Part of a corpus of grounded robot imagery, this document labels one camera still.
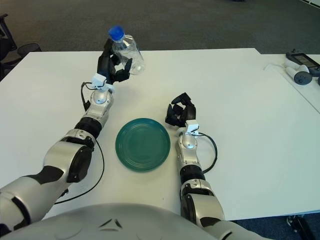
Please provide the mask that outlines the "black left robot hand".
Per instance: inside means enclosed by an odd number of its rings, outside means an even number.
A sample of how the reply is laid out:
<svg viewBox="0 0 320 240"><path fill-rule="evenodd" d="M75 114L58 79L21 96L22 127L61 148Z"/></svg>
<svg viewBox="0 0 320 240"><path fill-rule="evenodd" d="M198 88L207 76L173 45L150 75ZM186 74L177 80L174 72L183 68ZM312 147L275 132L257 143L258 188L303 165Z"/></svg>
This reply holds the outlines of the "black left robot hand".
<svg viewBox="0 0 320 240"><path fill-rule="evenodd" d="M105 82L110 85L129 79L133 62L132 58L127 58L124 69L116 70L115 66L121 63L121 58L114 52L113 43L110 38L107 39L97 63L97 73L106 77Z"/></svg>

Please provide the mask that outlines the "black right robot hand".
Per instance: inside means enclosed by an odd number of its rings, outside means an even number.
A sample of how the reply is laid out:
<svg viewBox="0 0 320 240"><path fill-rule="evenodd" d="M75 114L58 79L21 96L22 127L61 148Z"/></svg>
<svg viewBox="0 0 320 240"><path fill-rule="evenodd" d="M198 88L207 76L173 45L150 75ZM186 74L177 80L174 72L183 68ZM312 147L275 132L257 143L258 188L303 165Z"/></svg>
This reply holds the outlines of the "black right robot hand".
<svg viewBox="0 0 320 240"><path fill-rule="evenodd" d="M184 92L168 105L165 122L171 126L183 128L188 120L196 119L196 107L189 95Z"/></svg>

